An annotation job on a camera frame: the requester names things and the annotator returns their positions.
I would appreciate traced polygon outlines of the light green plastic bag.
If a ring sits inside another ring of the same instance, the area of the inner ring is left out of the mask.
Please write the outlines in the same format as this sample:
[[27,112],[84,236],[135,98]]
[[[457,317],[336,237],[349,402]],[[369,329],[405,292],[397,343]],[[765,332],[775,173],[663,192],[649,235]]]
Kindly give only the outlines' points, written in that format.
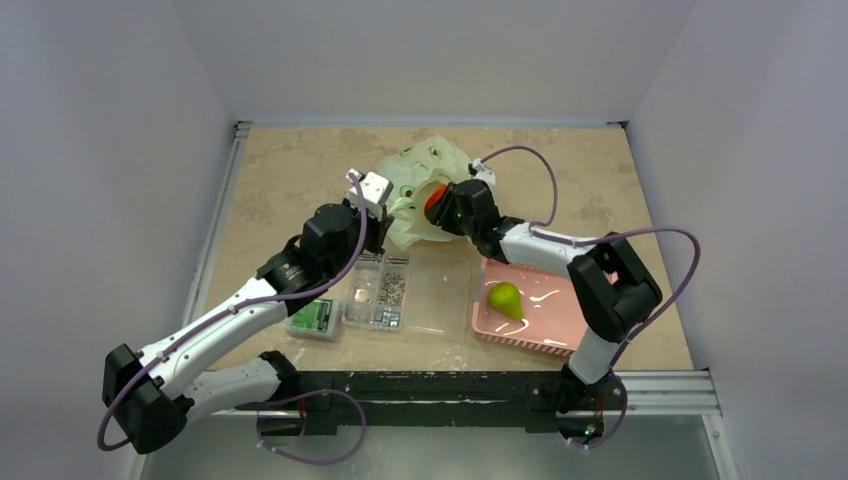
[[393,184],[386,205],[394,218],[388,238],[395,247],[406,250],[419,241],[455,239],[427,221],[425,204],[439,187],[469,179],[470,163],[463,150],[441,135],[431,136],[378,163],[376,173]]

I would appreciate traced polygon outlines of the yellow fake fruit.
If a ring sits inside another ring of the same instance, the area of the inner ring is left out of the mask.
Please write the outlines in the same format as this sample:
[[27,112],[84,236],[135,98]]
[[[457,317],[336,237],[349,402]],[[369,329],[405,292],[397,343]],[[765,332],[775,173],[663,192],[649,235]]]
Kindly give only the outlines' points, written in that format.
[[490,308],[510,320],[521,322],[524,317],[522,294],[511,282],[494,283],[487,294],[487,302]]

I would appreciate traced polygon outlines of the orange fake fruit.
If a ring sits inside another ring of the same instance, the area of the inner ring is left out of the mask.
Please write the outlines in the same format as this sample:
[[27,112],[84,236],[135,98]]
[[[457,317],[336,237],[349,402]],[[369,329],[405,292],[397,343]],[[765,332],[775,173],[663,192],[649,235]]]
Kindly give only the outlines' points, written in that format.
[[431,193],[431,195],[428,197],[428,199],[425,203],[425,209],[429,210],[429,209],[433,208],[434,206],[436,206],[440,202],[441,198],[443,197],[446,189],[447,189],[446,185],[440,185],[439,187],[437,187]]

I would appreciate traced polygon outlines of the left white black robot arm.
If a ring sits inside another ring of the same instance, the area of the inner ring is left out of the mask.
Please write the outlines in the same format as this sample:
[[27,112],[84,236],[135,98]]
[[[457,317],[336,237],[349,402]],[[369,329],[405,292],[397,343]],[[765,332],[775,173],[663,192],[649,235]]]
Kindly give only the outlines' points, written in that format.
[[319,207],[283,250],[231,297],[178,332],[105,358],[106,407],[97,447],[152,453],[195,420],[232,407],[284,409],[307,398],[300,374],[278,351],[235,368],[212,365],[254,334],[283,322],[343,279],[363,252],[381,253],[393,219],[384,199],[348,191]]

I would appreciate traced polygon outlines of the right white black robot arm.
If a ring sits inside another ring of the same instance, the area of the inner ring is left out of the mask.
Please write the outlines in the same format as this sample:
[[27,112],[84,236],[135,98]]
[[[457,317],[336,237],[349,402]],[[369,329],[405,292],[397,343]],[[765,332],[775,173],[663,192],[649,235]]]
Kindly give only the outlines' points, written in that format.
[[562,369],[561,392],[576,407],[596,399],[627,336],[647,321],[663,294],[630,243],[611,233],[579,239],[535,229],[502,214],[482,180],[439,188],[424,207],[427,221],[470,239],[484,257],[536,267],[568,279],[587,329]]

